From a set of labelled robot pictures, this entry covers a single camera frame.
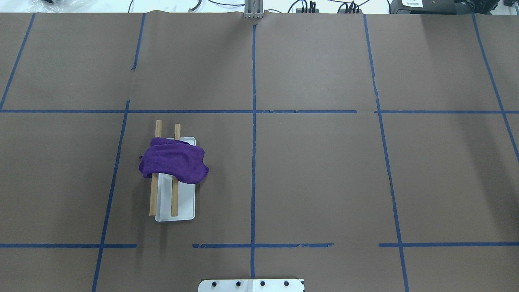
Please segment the wooden rack bar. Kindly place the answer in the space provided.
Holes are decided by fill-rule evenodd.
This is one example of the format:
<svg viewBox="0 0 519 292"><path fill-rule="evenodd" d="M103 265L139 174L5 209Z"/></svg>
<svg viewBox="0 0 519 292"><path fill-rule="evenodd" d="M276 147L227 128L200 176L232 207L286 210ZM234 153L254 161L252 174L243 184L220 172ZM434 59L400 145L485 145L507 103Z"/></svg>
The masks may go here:
<svg viewBox="0 0 519 292"><path fill-rule="evenodd" d="M163 122L162 120L156 120L154 126L154 137L160 138L163 132ZM158 197L158 173L153 173L151 177L151 187L150 187L150 209L149 215L156 216L157 215L157 197Z"/></svg>
<svg viewBox="0 0 519 292"><path fill-rule="evenodd" d="M180 140L181 133L181 124L175 124L174 126L174 140ZM175 176L172 176L172 185L171 185L171 211L170 215L172 217L178 216L178 179Z"/></svg>

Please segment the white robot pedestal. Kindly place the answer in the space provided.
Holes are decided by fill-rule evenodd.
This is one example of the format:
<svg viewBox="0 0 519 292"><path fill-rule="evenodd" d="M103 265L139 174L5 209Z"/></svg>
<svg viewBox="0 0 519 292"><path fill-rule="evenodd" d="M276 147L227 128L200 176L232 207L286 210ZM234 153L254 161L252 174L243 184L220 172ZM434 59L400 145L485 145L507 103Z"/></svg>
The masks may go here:
<svg viewBox="0 0 519 292"><path fill-rule="evenodd" d="M199 292L304 292L302 279L208 279Z"/></svg>

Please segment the purple towel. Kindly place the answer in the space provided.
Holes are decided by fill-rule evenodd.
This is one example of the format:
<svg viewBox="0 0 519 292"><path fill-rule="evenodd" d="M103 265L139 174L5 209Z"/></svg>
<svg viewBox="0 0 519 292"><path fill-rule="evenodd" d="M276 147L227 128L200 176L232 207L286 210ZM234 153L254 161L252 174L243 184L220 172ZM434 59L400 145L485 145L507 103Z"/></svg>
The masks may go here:
<svg viewBox="0 0 519 292"><path fill-rule="evenodd" d="M197 184L209 173L204 164L203 148L185 141L152 138L150 146L140 157L138 170L144 178L152 174L169 174L185 184Z"/></svg>

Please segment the white rack base tray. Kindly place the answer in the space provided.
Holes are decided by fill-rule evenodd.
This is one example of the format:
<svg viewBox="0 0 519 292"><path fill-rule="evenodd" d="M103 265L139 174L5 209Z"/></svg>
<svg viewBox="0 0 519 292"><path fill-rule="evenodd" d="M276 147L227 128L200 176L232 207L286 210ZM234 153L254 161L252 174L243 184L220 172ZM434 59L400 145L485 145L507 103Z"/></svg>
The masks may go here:
<svg viewBox="0 0 519 292"><path fill-rule="evenodd" d="M157 222L193 220L196 214L196 185L178 182L178 216L176 217L170 215L171 185L172 176L170 174L159 174L157 215L154 216L154 219Z"/></svg>

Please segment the black computer box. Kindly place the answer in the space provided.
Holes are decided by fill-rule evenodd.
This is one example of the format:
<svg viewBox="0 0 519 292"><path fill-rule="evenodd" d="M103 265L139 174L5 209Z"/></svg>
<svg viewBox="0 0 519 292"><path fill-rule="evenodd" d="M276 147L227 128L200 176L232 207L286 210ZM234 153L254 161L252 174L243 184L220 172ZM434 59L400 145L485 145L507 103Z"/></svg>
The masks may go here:
<svg viewBox="0 0 519 292"><path fill-rule="evenodd" d="M487 15L499 4L499 0L392 0L391 14Z"/></svg>

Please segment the lower wooden rack bar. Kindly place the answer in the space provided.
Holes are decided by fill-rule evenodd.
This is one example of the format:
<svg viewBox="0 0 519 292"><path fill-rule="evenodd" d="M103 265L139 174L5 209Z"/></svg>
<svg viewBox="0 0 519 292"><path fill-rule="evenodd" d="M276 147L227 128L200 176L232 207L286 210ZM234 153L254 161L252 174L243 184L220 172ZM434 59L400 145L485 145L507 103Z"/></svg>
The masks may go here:
<svg viewBox="0 0 519 292"><path fill-rule="evenodd" d="M180 140L181 133L181 124L175 124L174 126L174 140ZM171 211L170 215L172 217L178 216L178 179L175 176L172 176L172 185L171 185Z"/></svg>

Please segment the aluminium frame post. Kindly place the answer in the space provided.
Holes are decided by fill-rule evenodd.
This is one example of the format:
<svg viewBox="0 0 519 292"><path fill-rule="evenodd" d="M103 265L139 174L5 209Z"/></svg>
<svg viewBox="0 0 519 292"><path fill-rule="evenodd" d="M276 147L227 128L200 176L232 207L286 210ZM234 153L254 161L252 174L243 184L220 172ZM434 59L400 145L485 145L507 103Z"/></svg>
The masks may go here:
<svg viewBox="0 0 519 292"><path fill-rule="evenodd" d="M244 17L245 19L259 19L264 16L263 0L245 0Z"/></svg>

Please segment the upper wooden rack bar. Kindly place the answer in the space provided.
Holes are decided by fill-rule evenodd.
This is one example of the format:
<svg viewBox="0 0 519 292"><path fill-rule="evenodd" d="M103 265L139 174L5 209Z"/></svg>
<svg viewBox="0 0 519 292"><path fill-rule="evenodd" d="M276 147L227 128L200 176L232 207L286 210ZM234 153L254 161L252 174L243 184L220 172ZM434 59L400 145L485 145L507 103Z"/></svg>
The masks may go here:
<svg viewBox="0 0 519 292"><path fill-rule="evenodd" d="M156 120L154 126L154 137L160 138L163 132L163 122L162 120ZM157 197L158 197L158 173L153 173L151 177L151 187L150 187L150 209L149 215L156 216L157 215Z"/></svg>

